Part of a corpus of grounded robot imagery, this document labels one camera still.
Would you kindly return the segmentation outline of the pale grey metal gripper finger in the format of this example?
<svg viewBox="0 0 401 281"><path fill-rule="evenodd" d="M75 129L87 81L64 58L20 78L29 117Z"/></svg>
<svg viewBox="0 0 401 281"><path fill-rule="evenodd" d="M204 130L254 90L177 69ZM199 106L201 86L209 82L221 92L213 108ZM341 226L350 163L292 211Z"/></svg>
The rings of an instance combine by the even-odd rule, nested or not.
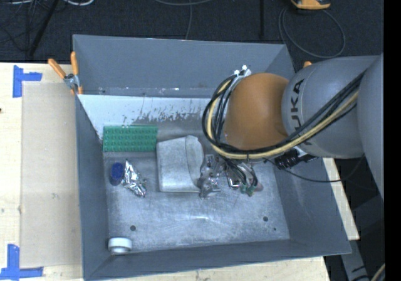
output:
<svg viewBox="0 0 401 281"><path fill-rule="evenodd" d="M197 186L200 189L200 199L206 199L221 192L220 179L213 176L201 176L197 180Z"/></svg>
<svg viewBox="0 0 401 281"><path fill-rule="evenodd" d="M206 177L220 176L221 158L216 154L206 154L202 165L202 174Z"/></svg>

